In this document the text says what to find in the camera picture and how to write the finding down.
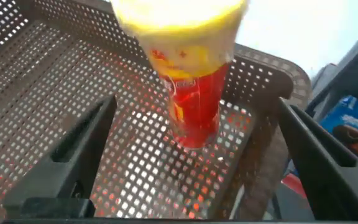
gray basket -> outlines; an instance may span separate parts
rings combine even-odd
[[[0,201],[113,93],[118,109],[91,196],[96,216],[228,218],[243,185],[239,218],[250,220],[262,217],[288,156],[278,97],[304,107],[310,81],[291,62],[236,45],[219,137],[187,151],[168,134],[158,76],[109,3],[0,0]]]

white background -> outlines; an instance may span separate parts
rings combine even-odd
[[[298,64],[309,77],[358,39],[358,0],[250,0],[236,42]]]

plastic basket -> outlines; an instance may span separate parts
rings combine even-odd
[[[166,92],[108,2],[0,0],[0,201],[111,94],[118,108],[91,195],[96,216],[229,218],[238,210],[255,220],[288,157],[278,99],[305,107],[310,81],[291,62],[236,45],[219,137],[188,151],[168,134]]]

red object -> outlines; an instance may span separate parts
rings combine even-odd
[[[224,64],[199,78],[161,77],[172,100],[169,110],[173,137],[181,146],[201,148],[217,136],[219,101],[228,67]]]
[[[288,174],[286,177],[284,177],[282,183],[296,192],[298,195],[301,195],[303,198],[307,198],[305,190],[303,190],[301,180],[297,176]]]

yellow lid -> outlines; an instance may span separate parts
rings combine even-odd
[[[247,0],[111,0],[111,3],[124,30],[135,36],[176,39],[216,32],[241,19],[247,7]]]

